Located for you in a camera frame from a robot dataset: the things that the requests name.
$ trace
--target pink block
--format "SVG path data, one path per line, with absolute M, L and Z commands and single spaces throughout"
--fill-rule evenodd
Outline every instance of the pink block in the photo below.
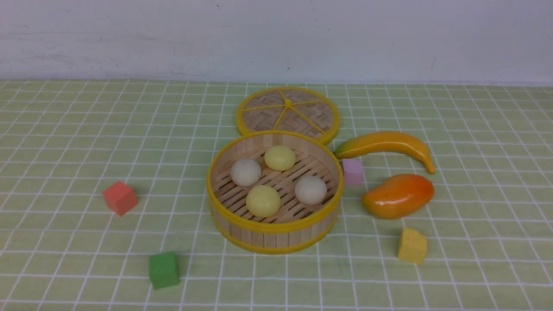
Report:
M 364 181 L 365 170 L 361 159 L 343 159 L 344 186 L 361 186 Z

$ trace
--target yellow rim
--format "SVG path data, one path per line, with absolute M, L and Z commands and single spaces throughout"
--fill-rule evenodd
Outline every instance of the yellow rim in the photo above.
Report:
M 244 111 L 249 111 L 249 110 L 256 110 L 256 109 L 266 109 L 266 108 L 276 108 L 276 107 L 285 107 L 285 105 L 271 105 L 271 106 L 262 106 L 262 107 L 255 107 L 255 108 L 249 108 L 249 109 L 244 109 L 244 106 L 246 106 L 254 97 L 256 96 L 259 96 L 263 93 L 267 93 L 267 92 L 272 92 L 272 91 L 278 91 L 282 97 L 284 97 L 284 94 L 282 93 L 281 90 L 298 90 L 298 91 L 303 91 L 303 92 L 306 92 L 308 94 L 311 94 L 313 96 L 317 96 L 318 98 L 320 98 L 321 100 L 320 101 L 308 101 L 308 102 L 299 102 L 299 103 L 295 103 L 292 105 L 292 107 L 290 108 L 291 110 L 293 110 L 295 113 L 297 113 L 300 117 L 302 117 L 307 123 L 309 123 L 311 126 L 315 127 L 317 130 L 319 130 L 322 135 L 317 138 L 316 140 L 318 142 L 320 142 L 321 144 L 323 144 L 324 146 L 328 145 L 330 142 L 332 142 L 332 140 L 336 137 L 336 135 L 338 135 L 338 130 L 340 129 L 340 112 L 338 111 L 338 108 L 336 107 L 336 105 L 334 105 L 334 103 L 328 99 L 326 96 L 324 96 L 323 94 L 317 92 L 317 91 L 314 91 L 314 90 L 309 90 L 309 89 L 305 89 L 303 87 L 293 87 L 293 86 L 281 86 L 281 87 L 273 87 L 271 89 L 265 89 L 265 90 L 262 90 L 262 91 L 259 91 L 259 92 L 256 92 L 256 93 L 253 93 L 251 94 L 250 96 L 246 97 L 241 103 L 240 105 L 238 105 L 238 109 L 236 111 L 236 127 L 238 128 L 238 133 L 240 133 L 240 135 L 249 135 L 251 133 L 254 133 L 252 132 L 247 126 L 246 124 L 244 123 L 244 119 L 242 118 L 242 113 Z M 327 104 L 330 109 L 332 110 L 332 126 L 328 129 L 328 131 L 324 132 L 322 129 L 320 129 L 316 124 L 313 123 L 313 121 L 311 121 L 309 118 L 307 118 L 306 116 L 303 115 L 303 113 L 299 112 L 297 109 L 294 108 L 294 106 L 300 106 L 300 105 L 306 105 L 306 104 L 309 104 L 309 103 L 316 103 L 316 102 L 324 102 L 325 104 Z M 275 128 L 273 128 L 273 130 L 276 130 L 276 128 L 278 127 L 278 124 L 280 123 L 280 120 L 282 119 L 282 117 L 284 116 L 284 113 L 287 111 L 288 109 L 285 107 L 285 109 L 283 109 L 282 113 L 280 114 L 280 117 L 278 118 L 278 120 L 276 121 L 276 124 L 275 124 Z
M 286 248 L 265 248 L 265 247 L 246 244 L 246 243 L 244 243 L 240 240 L 235 239 L 234 237 L 230 236 L 230 234 L 228 234 L 224 230 L 222 230 L 222 228 L 219 226 L 217 221 L 214 221 L 213 224 L 215 224 L 215 228 L 217 228 L 217 230 L 219 230 L 221 235 L 223 237 L 225 237 L 230 243 L 233 243 L 234 245 L 236 245 L 240 248 L 243 248 L 246 251 L 259 253 L 259 254 L 265 254 L 265 255 L 284 255 L 284 254 L 299 252 L 299 251 L 304 250 L 304 249 L 314 245 L 315 243 L 321 241 L 322 238 L 324 238 L 332 230 L 332 228 L 336 224 L 337 219 L 338 219 L 338 217 L 335 217 L 334 220 L 332 220 L 332 223 L 330 224 L 330 226 L 325 231 L 323 231 L 321 234 L 319 234 L 316 238 L 314 238 L 310 241 L 307 241 L 305 243 L 302 243 L 302 244 L 299 244 L 299 245 L 296 245 L 296 246 L 292 246 L 292 247 L 286 247 Z
M 215 165 L 215 163 L 217 163 L 217 161 L 219 160 L 222 153 L 225 152 L 226 150 L 228 150 L 229 148 L 231 148 L 233 145 L 235 145 L 236 143 L 238 143 L 240 141 L 243 141 L 243 140 L 248 139 L 250 137 L 255 137 L 255 136 L 260 136 L 260 135 L 269 135 L 269 134 L 288 135 L 288 136 L 295 136 L 295 137 L 305 139 L 305 140 L 319 146 L 320 148 L 322 148 L 322 150 L 332 158 L 332 161 L 336 165 L 336 167 L 338 169 L 338 172 L 339 172 L 338 189 L 336 190 L 336 193 L 334 194 L 332 199 L 330 199 L 330 201 L 328 201 L 328 203 L 320 211 L 318 211 L 316 213 L 313 213 L 313 214 L 307 216 L 306 218 L 303 218 L 303 219 L 300 219 L 300 220 L 295 220 L 295 221 L 292 221 L 292 222 L 286 222 L 286 223 L 283 223 L 283 224 L 265 224 L 265 223 L 261 223 L 261 222 L 257 222 L 257 221 L 244 219 L 242 217 L 239 217 L 239 216 L 231 213 L 215 197 L 215 192 L 213 191 L 213 188 L 211 187 L 211 173 L 213 172 L 213 166 Z M 333 211 L 333 209 L 336 208 L 336 205 L 338 204 L 338 201 L 340 200 L 340 197 L 342 196 L 342 192 L 343 192 L 343 173 L 342 173 L 342 168 L 340 167 L 340 163 L 338 162 L 338 159 L 336 159 L 336 157 L 332 154 L 332 152 L 330 150 L 328 150 L 328 148 L 323 146 L 320 142 L 318 142 L 318 141 L 316 141 L 316 140 L 314 140 L 310 137 L 307 137 L 307 136 L 304 136 L 304 135 L 301 135 L 301 134 L 298 134 L 298 133 L 294 133 L 294 132 L 260 131 L 260 132 L 254 132 L 254 133 L 248 134 L 246 136 L 239 137 L 238 139 L 234 140 L 230 144 L 226 145 L 223 149 L 221 149 L 217 153 L 217 155 L 215 156 L 215 159 L 213 159 L 213 161 L 211 162 L 211 164 L 209 166 L 209 170 L 207 171 L 206 188 L 207 188 L 207 195 L 209 196 L 210 201 L 213 204 L 213 207 L 221 214 L 221 216 L 223 216 L 225 219 L 227 219 L 231 223 L 236 224 L 239 227 L 242 227 L 244 229 L 248 229 L 248 230 L 251 230 L 251 231 L 259 231 L 259 232 L 268 233 L 268 234 L 283 234 L 283 233 L 288 233 L 290 231 L 301 230 L 301 229 L 309 227 L 313 224 L 316 224 L 317 222 L 319 222 L 322 219 L 326 218 Z

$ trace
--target orange mango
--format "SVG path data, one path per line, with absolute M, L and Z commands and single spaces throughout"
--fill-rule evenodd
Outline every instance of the orange mango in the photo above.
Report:
M 429 174 L 436 173 L 428 147 L 420 139 L 403 132 L 382 131 L 352 138 L 339 145 L 334 156 L 337 159 L 351 159 L 374 152 L 406 154 L 421 162 Z
M 431 181 L 416 174 L 399 174 L 365 193 L 361 202 L 377 218 L 399 219 L 420 210 L 433 197 Z

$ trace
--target yellow block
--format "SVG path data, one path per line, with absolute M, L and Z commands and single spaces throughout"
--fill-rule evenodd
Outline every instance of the yellow block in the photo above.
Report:
M 399 239 L 398 259 L 422 264 L 426 257 L 427 238 L 418 230 L 403 228 Z

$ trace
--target green block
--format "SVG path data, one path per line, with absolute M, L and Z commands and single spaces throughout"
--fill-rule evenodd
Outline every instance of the green block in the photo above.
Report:
M 179 284 L 179 266 L 175 252 L 150 256 L 148 260 L 149 277 L 154 289 Z

